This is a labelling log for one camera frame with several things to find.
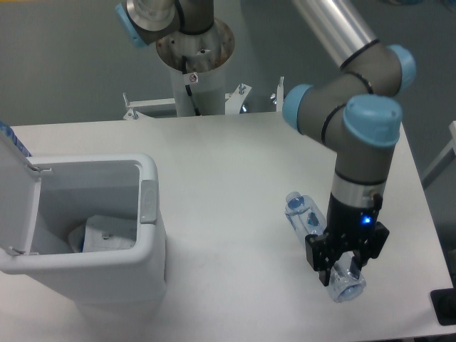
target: metal rod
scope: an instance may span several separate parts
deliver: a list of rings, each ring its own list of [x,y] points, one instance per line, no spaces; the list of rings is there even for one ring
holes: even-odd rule
[[[423,172],[421,184],[423,189],[431,185],[437,177],[447,168],[447,166],[455,159],[455,141],[451,141],[440,151],[438,156],[430,163],[430,165]]]
[[[130,105],[130,101],[127,99],[127,93],[123,93],[122,96],[123,102],[125,103],[125,107],[128,108],[128,106]]]
[[[293,3],[338,66],[377,39],[349,0]]]

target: gray floor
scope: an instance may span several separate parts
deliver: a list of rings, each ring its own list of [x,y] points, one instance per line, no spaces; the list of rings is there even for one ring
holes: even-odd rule
[[[125,113],[122,92],[130,100],[172,97],[154,47],[138,50],[127,40],[115,16],[117,2],[0,3],[0,120],[10,125],[119,120]],[[353,2],[385,44],[402,44],[415,55],[417,79],[398,100],[422,172],[450,140],[448,125],[456,119],[456,13],[433,0],[414,6]],[[248,100],[252,111],[272,109],[268,98],[279,76],[285,76],[287,92],[337,75],[290,1],[215,0],[215,11],[237,42],[227,90],[240,82],[254,87]],[[456,248],[455,186],[456,165],[451,165],[426,194],[446,249]]]

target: light blue joint cap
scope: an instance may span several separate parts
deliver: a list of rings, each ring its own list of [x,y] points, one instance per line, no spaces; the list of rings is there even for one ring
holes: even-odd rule
[[[127,31],[128,36],[131,38],[133,45],[137,48],[143,48],[147,46],[147,44],[141,39],[140,35],[136,32],[135,27],[131,23],[128,15],[126,14],[125,10],[123,9],[122,4],[118,4],[115,7],[115,12],[117,13],[120,22],[123,25],[123,28]]]
[[[299,104],[301,103],[302,98],[306,94],[312,85],[309,84],[301,84],[293,89],[286,95],[284,100],[284,107],[282,108],[282,115],[284,116],[284,120],[288,123],[292,128],[298,130],[298,109]]]
[[[392,98],[353,96],[343,111],[343,122],[359,140],[375,147],[392,147],[399,140],[402,108]]]
[[[400,68],[402,70],[402,81],[400,83],[399,92],[408,88],[416,77],[416,62],[412,53],[400,45],[390,45],[388,47],[399,58]]]

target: white trash bin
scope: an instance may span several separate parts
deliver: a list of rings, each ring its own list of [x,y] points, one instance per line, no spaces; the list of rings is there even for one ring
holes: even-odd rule
[[[137,221],[131,249],[73,253],[93,215]],[[0,270],[27,274],[82,304],[161,301],[165,227],[147,155],[24,157],[0,133]]]

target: bolt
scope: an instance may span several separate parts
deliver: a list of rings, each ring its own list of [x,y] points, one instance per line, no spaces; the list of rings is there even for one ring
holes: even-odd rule
[[[239,94],[241,95],[244,95],[244,90],[246,90],[247,87],[245,86],[245,84],[241,83],[239,84]]]
[[[130,105],[130,101],[127,99],[127,93],[124,93],[122,95],[123,95],[123,102],[125,102],[125,107],[128,107]]]
[[[272,93],[271,96],[269,96],[269,99],[273,105],[277,105],[277,95],[275,93]]]
[[[241,110],[239,111],[239,114],[245,114],[249,112],[249,105],[247,103],[242,103]]]

